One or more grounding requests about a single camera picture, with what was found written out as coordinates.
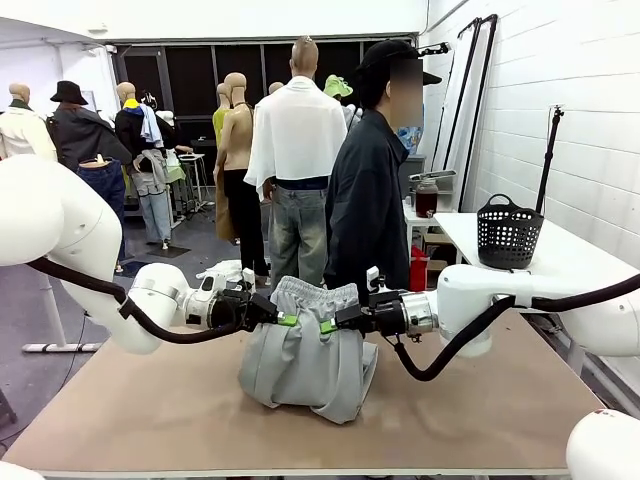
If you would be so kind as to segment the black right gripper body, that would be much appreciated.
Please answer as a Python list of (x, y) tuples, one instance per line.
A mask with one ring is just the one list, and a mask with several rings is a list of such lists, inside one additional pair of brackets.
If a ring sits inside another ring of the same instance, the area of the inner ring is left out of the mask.
[(382, 336), (405, 333), (405, 313), (399, 293), (376, 293), (372, 296), (372, 317)]

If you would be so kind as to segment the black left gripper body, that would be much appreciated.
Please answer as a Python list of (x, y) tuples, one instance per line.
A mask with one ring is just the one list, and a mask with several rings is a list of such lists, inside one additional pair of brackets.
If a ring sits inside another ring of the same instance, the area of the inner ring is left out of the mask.
[(212, 327), (235, 327), (237, 330), (254, 331), (257, 321), (249, 316), (252, 293), (225, 289), (216, 294), (212, 306)]

